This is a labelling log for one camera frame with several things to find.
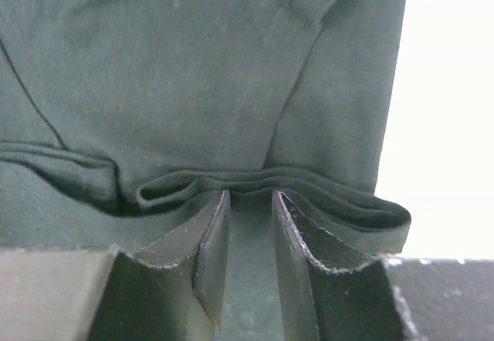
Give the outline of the black t shirt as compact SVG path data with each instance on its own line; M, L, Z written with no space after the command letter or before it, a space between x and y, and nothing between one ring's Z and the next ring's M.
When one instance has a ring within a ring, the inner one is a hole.
M90 340L113 261L230 193L227 340L285 339L275 191L374 198L406 0L1 0L4 340Z

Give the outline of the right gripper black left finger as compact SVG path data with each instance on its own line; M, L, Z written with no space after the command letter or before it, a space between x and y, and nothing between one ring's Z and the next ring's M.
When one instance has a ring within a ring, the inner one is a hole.
M222 324L230 193L113 261L90 340L212 340Z

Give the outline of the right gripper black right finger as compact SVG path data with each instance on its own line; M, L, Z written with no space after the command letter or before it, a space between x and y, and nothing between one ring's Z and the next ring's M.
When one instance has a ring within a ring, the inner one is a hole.
M371 196L320 210L275 191L272 218L286 340L417 340L391 271L411 224L402 206Z

